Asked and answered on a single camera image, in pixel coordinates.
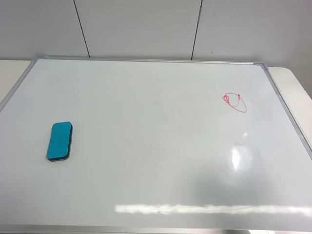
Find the blue whiteboard eraser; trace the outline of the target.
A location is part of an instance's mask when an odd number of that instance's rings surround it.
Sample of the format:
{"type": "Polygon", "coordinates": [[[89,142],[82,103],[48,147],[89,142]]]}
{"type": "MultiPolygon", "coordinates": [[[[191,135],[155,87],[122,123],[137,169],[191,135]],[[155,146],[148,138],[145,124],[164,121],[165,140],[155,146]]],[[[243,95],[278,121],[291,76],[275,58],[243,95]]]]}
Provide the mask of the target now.
{"type": "Polygon", "coordinates": [[[49,161],[66,160],[70,156],[73,126],[71,122],[54,123],[47,150],[49,161]]]}

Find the red marker scribble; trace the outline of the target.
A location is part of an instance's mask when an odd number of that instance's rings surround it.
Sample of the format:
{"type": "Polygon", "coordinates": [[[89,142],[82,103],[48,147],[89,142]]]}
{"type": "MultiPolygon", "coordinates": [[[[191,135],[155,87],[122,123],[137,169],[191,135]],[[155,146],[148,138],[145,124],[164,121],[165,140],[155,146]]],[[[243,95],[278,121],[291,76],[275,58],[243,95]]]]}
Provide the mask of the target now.
{"type": "Polygon", "coordinates": [[[236,110],[240,113],[246,113],[247,112],[247,106],[246,106],[245,102],[243,101],[240,94],[229,92],[229,93],[226,93],[222,97],[222,99],[228,106],[230,106],[234,110],[236,110]]]}

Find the white whiteboard with aluminium frame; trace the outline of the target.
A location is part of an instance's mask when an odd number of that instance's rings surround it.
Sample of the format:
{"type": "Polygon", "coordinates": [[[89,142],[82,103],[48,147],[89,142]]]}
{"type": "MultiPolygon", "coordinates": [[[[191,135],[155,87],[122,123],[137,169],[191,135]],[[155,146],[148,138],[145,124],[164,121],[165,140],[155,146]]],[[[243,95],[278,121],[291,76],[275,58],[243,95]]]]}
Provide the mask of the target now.
{"type": "Polygon", "coordinates": [[[2,101],[1,232],[252,229],[312,230],[312,145],[263,64],[41,57],[2,101]]]}

